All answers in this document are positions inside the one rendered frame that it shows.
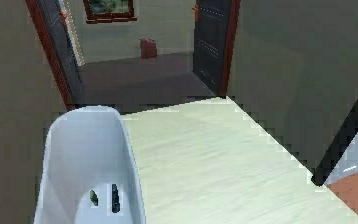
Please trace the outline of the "red canister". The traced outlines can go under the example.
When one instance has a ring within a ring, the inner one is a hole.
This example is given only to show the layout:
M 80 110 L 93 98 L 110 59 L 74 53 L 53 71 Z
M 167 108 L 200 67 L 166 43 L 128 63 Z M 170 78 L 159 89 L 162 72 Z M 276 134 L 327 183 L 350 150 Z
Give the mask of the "red canister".
M 140 51 L 142 59 L 156 58 L 157 57 L 157 45 L 151 38 L 140 39 Z

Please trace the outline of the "dark room door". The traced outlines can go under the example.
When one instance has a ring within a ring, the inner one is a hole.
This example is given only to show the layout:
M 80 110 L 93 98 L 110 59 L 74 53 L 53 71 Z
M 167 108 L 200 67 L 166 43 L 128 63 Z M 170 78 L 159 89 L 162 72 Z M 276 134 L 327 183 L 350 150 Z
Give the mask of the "dark room door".
M 241 0 L 196 0 L 193 73 L 225 98 Z

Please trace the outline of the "black bottle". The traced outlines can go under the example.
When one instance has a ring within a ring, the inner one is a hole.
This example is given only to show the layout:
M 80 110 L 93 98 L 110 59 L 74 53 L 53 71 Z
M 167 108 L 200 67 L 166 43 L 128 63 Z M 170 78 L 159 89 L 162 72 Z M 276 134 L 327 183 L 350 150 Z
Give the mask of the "black bottle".
M 120 198 L 119 198 L 119 192 L 116 184 L 113 184 L 111 186 L 111 192 L 112 192 L 111 211 L 113 213 L 118 213 L 120 211 Z

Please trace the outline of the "black door frame post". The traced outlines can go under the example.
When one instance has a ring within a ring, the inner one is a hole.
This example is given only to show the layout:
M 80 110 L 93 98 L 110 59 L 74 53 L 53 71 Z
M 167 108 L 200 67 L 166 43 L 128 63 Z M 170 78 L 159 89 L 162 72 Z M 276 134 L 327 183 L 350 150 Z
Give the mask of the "black door frame post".
M 358 98 L 340 126 L 335 138 L 325 152 L 319 165 L 314 169 L 311 181 L 322 186 L 343 156 L 358 132 Z

